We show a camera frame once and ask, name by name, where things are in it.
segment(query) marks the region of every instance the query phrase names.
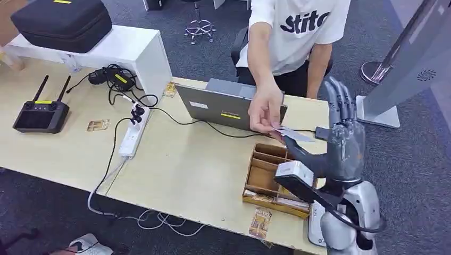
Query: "gray robotic hand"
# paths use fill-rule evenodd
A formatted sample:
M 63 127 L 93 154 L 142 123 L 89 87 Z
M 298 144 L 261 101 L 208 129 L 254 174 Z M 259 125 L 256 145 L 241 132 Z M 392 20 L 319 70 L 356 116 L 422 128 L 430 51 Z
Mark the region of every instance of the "gray robotic hand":
M 295 140 L 283 137 L 290 153 L 317 178 L 339 181 L 360 180 L 365 152 L 365 129 L 356 120 L 356 106 L 349 90 L 331 77 L 324 86 L 329 94 L 329 136 L 327 153 L 313 155 Z
M 349 90 L 334 78 L 325 81 L 329 95 L 327 153 L 313 155 L 295 140 L 283 136 L 290 154 L 307 166 L 316 178 L 326 178 L 317 190 L 302 180 L 276 179 L 305 201 L 318 201 L 326 210 L 321 231 L 328 254 L 377 254 L 375 233 L 383 230 L 374 186 L 361 180 L 365 130 L 356 120 L 356 106 Z

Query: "controller screen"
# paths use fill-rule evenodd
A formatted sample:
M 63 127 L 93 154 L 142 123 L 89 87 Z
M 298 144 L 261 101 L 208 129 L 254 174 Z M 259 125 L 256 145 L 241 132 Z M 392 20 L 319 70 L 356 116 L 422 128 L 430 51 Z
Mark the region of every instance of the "controller screen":
M 46 129 L 52 121 L 54 112 L 22 112 L 17 121 L 18 129 Z

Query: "person's arm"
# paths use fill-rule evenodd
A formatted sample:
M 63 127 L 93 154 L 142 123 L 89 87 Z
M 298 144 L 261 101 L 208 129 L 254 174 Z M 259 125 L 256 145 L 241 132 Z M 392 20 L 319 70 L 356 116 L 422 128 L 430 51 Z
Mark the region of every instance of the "person's arm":
M 257 85 L 257 93 L 249 107 L 250 128 L 270 133 L 279 127 L 282 92 L 271 70 L 269 41 L 276 0 L 252 1 L 249 19 L 247 62 Z
M 316 99 L 332 53 L 332 44 L 315 44 L 308 65 L 307 97 Z
M 271 29 L 271 25 L 266 22 L 253 24 L 249 29 L 247 63 L 257 87 L 275 85 L 269 52 Z
M 320 34 L 310 53 L 310 64 L 308 65 L 308 98 L 316 98 L 318 95 L 332 53 L 332 43 L 343 37 L 349 5 L 350 0 L 336 1 L 335 6 L 319 28 Z

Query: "black controller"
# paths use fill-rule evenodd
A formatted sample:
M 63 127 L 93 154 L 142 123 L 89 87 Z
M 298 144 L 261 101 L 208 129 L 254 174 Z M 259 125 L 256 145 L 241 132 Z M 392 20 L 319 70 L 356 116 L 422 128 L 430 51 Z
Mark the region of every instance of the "black controller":
M 70 78 L 69 76 L 66 80 L 57 101 L 40 101 L 38 100 L 39 95 L 48 80 L 48 75 L 45 76 L 33 101 L 27 101 L 23 104 L 13 128 L 22 133 L 59 133 L 69 113 L 69 106 L 61 102 L 61 99 Z

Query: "wooden desk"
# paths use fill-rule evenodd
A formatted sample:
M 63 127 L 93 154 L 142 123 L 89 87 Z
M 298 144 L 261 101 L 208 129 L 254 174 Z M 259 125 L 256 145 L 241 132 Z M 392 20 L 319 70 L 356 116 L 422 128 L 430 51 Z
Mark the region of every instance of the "wooden desk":
M 130 103 L 117 100 L 110 106 L 106 86 L 91 86 L 89 82 L 65 94 L 63 102 L 70 113 L 62 132 L 58 134 L 23 134 L 12 128 L 23 103 L 32 100 L 44 76 L 49 75 L 41 100 L 56 100 L 69 75 L 65 65 L 55 62 L 25 59 L 26 68 L 13 72 L 0 66 L 0 166 L 24 174 L 91 191 L 102 179 L 113 147 L 114 125 L 130 114 Z M 72 76 L 75 85 L 91 69 Z M 88 123 L 110 119 L 110 128 L 87 132 Z M 118 129 L 121 141 L 127 125 Z M 118 157 L 112 165 L 117 164 Z
M 205 87 L 206 82 L 174 78 L 175 82 Z M 287 96 L 284 125 L 314 130 L 328 125 L 325 101 Z M 192 121 L 180 97 L 163 97 L 158 105 L 180 122 Z M 233 135 L 249 132 L 219 126 Z M 194 222 L 249 235 L 255 205 L 243 203 L 250 155 L 256 142 L 277 145 L 265 137 L 228 138 L 204 123 L 182 126 L 155 111 L 136 156 L 119 173 L 106 194 L 110 198 L 155 209 Z M 324 153 L 326 143 L 303 143 L 312 153 Z M 315 254 L 325 249 L 307 239 L 307 221 L 273 211 L 267 241 Z
M 71 85 L 91 70 L 72 77 Z M 59 63 L 26 60 L 25 70 L 15 73 L 0 66 L 0 165 L 74 188 L 91 191 L 102 178 L 112 149 L 116 122 L 129 115 L 125 100 L 110 106 L 106 86 L 81 84 L 63 101 L 71 114 L 59 134 L 22 134 L 12 125 L 22 104 L 31 100 L 42 79 L 50 75 L 40 99 L 55 100 L 67 78 L 66 67 Z M 175 82 L 202 87 L 205 82 L 177 79 Z M 314 130 L 328 125 L 327 103 L 286 97 L 289 106 L 284 125 Z M 160 108 L 179 121 L 191 121 L 178 95 L 163 97 Z M 110 128 L 87 132 L 89 121 L 110 119 Z M 120 142 L 127 125 L 120 125 Z M 246 131 L 219 126 L 230 134 Z M 227 138 L 204 123 L 189 126 L 175 124 L 162 112 L 149 120 L 135 158 L 129 161 L 114 181 L 106 182 L 100 194 L 124 202 L 152 208 L 188 220 L 227 231 L 248 235 L 255 205 L 242 203 L 241 192 L 247 165 L 256 142 L 276 141 L 253 137 Z M 304 143 L 313 153 L 325 152 L 325 142 Z M 119 156 L 113 158 L 117 164 Z M 306 221 L 273 211 L 267 241 L 315 254 L 325 249 L 310 244 Z

